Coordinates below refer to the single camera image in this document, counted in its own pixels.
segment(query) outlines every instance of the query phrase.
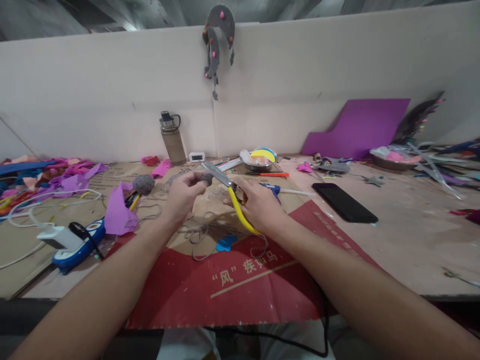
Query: metal bowl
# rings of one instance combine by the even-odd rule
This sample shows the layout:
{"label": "metal bowl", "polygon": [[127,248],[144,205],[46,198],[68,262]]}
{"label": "metal bowl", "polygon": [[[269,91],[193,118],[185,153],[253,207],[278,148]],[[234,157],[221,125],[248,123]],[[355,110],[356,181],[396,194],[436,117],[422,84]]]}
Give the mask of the metal bowl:
{"label": "metal bowl", "polygon": [[373,154],[371,154],[371,159],[375,165],[381,168],[396,170],[400,172],[413,169],[414,167],[417,166],[417,164],[408,164],[404,162],[386,160],[381,157],[375,156]]}
{"label": "metal bowl", "polygon": [[270,165],[267,165],[267,166],[249,165],[249,164],[246,163],[245,167],[248,169],[248,171],[250,171],[252,173],[269,173],[272,170],[272,165],[273,165],[273,163],[271,163]]}

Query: wooden table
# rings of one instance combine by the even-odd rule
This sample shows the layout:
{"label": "wooden table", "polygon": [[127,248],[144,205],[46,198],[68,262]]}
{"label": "wooden table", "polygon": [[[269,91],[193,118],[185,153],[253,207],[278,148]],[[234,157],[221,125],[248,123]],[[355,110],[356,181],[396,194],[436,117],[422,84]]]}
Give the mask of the wooden table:
{"label": "wooden table", "polygon": [[[299,172],[297,165],[312,161],[310,156],[296,155],[279,165],[306,192],[318,182]],[[318,195],[311,199],[345,231],[383,269],[416,293],[438,300],[480,299],[480,288],[459,279],[444,276],[442,267],[465,279],[480,280],[480,227],[451,210],[478,208],[480,193],[460,188],[464,201],[448,195],[429,178],[414,178],[412,172],[391,173],[369,165],[352,163],[343,177],[327,179],[339,185],[378,218],[378,223],[349,223],[342,220]],[[360,176],[384,176],[381,188],[365,184]],[[62,298],[98,262],[89,258],[67,276],[58,270],[47,271],[22,294],[22,298]]]}

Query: white pants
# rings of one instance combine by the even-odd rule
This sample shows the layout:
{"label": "white pants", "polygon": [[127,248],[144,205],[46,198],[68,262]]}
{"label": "white pants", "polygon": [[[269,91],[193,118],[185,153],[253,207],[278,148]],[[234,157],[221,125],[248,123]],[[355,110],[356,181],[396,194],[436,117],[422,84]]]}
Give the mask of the white pants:
{"label": "white pants", "polygon": [[[262,324],[258,326],[258,331],[295,341],[319,352],[325,350],[324,327],[320,320],[302,323]],[[216,358],[220,359],[215,340],[213,331],[199,327],[167,329],[163,334],[157,360],[202,359],[212,350]],[[264,336],[260,336],[260,352],[262,360],[319,359],[318,356],[306,350]],[[328,345],[327,359],[335,360],[330,344]]]}

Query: scissor blade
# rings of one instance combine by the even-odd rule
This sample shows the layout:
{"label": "scissor blade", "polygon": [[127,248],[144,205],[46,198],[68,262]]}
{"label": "scissor blade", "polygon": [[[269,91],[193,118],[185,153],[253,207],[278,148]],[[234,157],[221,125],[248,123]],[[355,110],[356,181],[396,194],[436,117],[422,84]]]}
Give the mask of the scissor blade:
{"label": "scissor blade", "polygon": [[232,180],[230,180],[229,177],[223,173],[223,171],[220,171],[220,169],[213,165],[210,161],[205,161],[201,164],[210,174],[216,177],[218,181],[224,184],[227,188],[232,186]]}

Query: smartphone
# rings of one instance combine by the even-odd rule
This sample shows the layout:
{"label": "smartphone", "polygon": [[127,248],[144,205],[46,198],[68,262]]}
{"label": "smartphone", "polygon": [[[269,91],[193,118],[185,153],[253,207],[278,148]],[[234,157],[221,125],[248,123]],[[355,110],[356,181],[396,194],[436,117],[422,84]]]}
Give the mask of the smartphone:
{"label": "smartphone", "polygon": [[334,183],[314,183],[315,190],[345,221],[376,223],[379,218]]}

